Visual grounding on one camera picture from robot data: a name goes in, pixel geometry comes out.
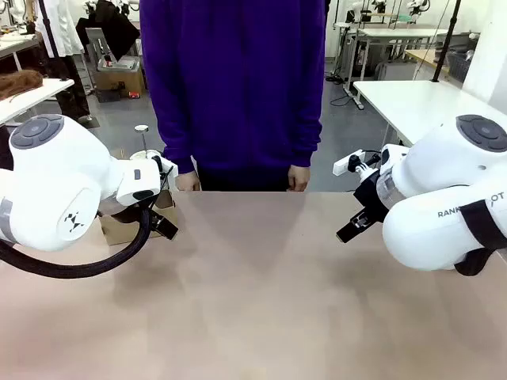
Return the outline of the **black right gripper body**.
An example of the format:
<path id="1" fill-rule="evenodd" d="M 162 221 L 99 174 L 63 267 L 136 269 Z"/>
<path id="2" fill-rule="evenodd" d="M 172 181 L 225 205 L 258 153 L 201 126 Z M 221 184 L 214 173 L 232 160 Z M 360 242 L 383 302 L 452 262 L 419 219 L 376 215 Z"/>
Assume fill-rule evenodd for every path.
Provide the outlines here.
<path id="1" fill-rule="evenodd" d="M 360 182 L 353 193 L 354 197 L 364 208 L 356 215 L 363 222 L 383 222 L 388 209 L 384 206 L 377 194 L 376 184 L 379 179 L 379 170 L 376 169 Z"/>

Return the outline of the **person's right hand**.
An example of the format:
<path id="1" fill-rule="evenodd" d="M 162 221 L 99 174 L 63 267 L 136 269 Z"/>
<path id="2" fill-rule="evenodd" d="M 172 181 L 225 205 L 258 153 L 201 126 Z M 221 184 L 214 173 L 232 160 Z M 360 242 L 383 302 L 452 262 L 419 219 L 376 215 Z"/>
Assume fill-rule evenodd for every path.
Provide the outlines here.
<path id="1" fill-rule="evenodd" d="M 196 171 L 180 173 L 175 179 L 175 184 L 177 189 L 181 192 L 193 192 L 200 190 L 200 180 Z"/>

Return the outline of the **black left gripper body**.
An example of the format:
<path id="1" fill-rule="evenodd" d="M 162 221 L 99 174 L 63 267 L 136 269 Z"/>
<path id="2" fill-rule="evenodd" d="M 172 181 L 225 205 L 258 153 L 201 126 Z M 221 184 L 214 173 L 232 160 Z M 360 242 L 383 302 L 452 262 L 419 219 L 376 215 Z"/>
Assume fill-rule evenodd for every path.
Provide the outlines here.
<path id="1" fill-rule="evenodd" d="M 139 206 L 137 204 L 133 204 L 131 206 L 126 207 L 122 211 L 113 214 L 112 218 L 117 222 L 123 224 L 129 224 L 133 222 L 139 221 Z"/>

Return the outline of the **person's left hand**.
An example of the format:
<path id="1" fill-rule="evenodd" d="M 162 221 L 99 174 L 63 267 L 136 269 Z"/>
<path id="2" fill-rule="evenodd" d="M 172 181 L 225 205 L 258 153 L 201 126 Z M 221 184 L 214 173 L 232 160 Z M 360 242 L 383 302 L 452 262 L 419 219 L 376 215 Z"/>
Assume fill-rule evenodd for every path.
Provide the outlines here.
<path id="1" fill-rule="evenodd" d="M 304 192 L 310 178 L 311 169 L 309 167 L 291 165 L 288 170 L 288 191 Z"/>

